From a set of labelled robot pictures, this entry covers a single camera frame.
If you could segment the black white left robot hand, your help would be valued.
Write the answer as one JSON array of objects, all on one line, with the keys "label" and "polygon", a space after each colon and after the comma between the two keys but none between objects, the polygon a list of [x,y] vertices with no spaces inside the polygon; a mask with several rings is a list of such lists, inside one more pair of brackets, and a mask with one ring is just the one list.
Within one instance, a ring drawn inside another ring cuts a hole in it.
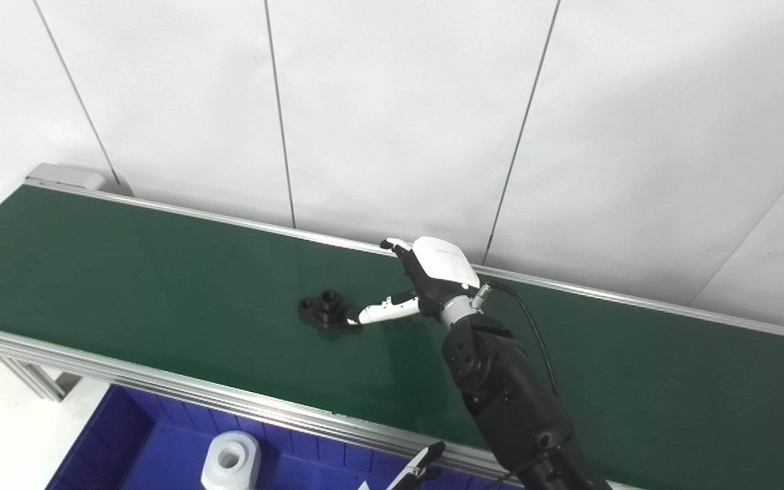
[{"label": "black white left robot hand", "polygon": [[361,482],[357,489],[370,489],[370,482],[380,483],[382,477],[390,481],[384,489],[418,489],[424,482],[436,480],[444,470],[435,462],[444,455],[447,444],[436,441],[424,446],[422,450],[404,463],[404,458],[394,454],[376,453],[370,466],[370,477]]}]

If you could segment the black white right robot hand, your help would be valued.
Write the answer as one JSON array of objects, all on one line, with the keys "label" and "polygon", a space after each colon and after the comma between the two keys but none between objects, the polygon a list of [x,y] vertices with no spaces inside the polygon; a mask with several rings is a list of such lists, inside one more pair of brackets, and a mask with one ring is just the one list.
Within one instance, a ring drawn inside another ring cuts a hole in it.
[{"label": "black white right robot hand", "polygon": [[411,289],[390,295],[379,304],[351,310],[346,315],[347,325],[372,325],[422,314],[451,329],[464,317],[481,313],[473,305],[481,280],[457,245],[423,236],[413,242],[389,237],[380,247],[401,261]]}]

